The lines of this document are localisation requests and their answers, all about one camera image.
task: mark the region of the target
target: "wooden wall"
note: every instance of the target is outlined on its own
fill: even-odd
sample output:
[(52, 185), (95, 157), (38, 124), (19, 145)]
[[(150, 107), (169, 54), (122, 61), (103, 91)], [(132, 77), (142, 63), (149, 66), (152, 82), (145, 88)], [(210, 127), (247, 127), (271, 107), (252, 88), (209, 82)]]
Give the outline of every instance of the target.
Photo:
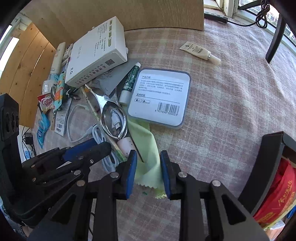
[(34, 127), (37, 96), (47, 79), (55, 48), (31, 23), (21, 33), (0, 78), (0, 94), (8, 93), (19, 104), (20, 125)]
[(57, 48), (116, 16), (125, 30), (178, 27), (203, 30), (203, 0), (32, 0), (22, 11)]

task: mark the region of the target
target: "coiled black cable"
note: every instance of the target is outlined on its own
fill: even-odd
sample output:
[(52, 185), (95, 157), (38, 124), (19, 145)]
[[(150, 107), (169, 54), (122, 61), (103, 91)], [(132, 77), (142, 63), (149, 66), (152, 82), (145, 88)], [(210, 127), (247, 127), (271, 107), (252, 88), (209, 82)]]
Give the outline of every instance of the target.
[(267, 13), (269, 11), (270, 11), (270, 4), (267, 2), (267, 0), (262, 0), (261, 1), (261, 11), (257, 14), (255, 22), (247, 24), (247, 25), (238, 24), (238, 23), (234, 23), (234, 22), (231, 22), (231, 21), (228, 21), (228, 22), (233, 23), (233, 24), (238, 25), (238, 26), (242, 26), (242, 27), (250, 27), (250, 26), (253, 26), (253, 25), (257, 24), (257, 26), (259, 28), (267, 28), (268, 22), (267, 22), (266, 15), (267, 15)]

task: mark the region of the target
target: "table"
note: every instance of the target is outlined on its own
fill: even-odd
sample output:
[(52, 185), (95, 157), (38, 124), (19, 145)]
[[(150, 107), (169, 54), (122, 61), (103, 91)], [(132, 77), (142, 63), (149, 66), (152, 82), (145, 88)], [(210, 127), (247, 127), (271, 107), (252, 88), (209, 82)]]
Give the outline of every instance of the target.
[[(159, 151), (195, 178), (219, 179), (236, 197), (250, 175), (261, 137), (285, 131), (296, 138), (296, 60), (279, 47), (271, 64), (265, 60), (271, 38), (263, 30), (205, 20), (205, 31), (148, 28), (125, 32), (128, 57), (141, 67), (175, 69), (191, 75), (185, 123), (172, 130), (150, 125)], [(221, 59), (221, 65), (179, 50), (186, 41), (196, 42)], [(84, 100), (73, 101), (86, 103)], [(72, 138), (94, 123), (91, 113), (78, 109), (72, 119)], [(43, 150), (71, 146), (67, 134), (45, 135)], [(89, 123), (82, 126), (82, 119)], [(91, 168), (89, 181), (105, 175), (100, 163)], [(180, 202), (157, 200), (150, 189), (134, 186), (128, 201), (117, 201), (118, 239), (178, 240)]]

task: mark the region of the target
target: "white cardboard box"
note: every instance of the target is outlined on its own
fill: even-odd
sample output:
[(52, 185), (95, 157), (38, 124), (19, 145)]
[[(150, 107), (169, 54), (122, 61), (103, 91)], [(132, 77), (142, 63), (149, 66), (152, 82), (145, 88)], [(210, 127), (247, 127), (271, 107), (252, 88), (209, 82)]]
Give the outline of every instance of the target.
[(78, 88), (126, 61), (123, 26), (113, 17), (74, 43), (65, 83)]

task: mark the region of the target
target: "pink checkered cloth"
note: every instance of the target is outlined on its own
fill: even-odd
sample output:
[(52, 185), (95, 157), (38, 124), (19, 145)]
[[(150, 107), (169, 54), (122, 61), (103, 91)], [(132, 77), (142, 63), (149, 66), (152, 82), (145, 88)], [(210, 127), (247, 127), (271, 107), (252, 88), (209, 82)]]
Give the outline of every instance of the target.
[[(243, 190), (259, 150), (261, 137), (285, 131), (296, 138), (296, 61), (280, 46), (268, 64), (271, 39), (263, 30), (205, 20), (205, 30), (151, 28), (125, 32), (128, 57), (141, 67), (186, 71), (191, 90), (185, 123), (172, 130), (150, 125), (159, 151), (198, 180), (220, 180), (236, 197)], [(199, 59), (179, 48), (196, 42), (221, 59), (221, 65)], [(86, 103), (84, 100), (73, 101)], [(37, 114), (34, 133), (37, 130)], [(91, 113), (77, 109), (70, 123), (72, 138), (94, 123)], [(43, 150), (71, 146), (67, 134), (48, 131)], [(100, 163), (89, 180), (106, 173)], [(117, 201), (118, 239), (178, 240), (180, 202), (157, 200), (150, 190), (135, 185), (127, 201)]]

